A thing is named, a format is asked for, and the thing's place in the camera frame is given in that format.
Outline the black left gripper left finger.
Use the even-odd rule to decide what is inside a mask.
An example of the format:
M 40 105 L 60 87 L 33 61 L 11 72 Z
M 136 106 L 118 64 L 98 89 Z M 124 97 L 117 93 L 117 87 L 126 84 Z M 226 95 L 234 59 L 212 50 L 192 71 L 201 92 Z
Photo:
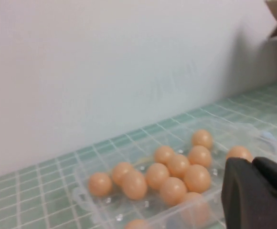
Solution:
M 227 159 L 221 200 L 228 229 L 277 229 L 277 190 L 252 162 Z

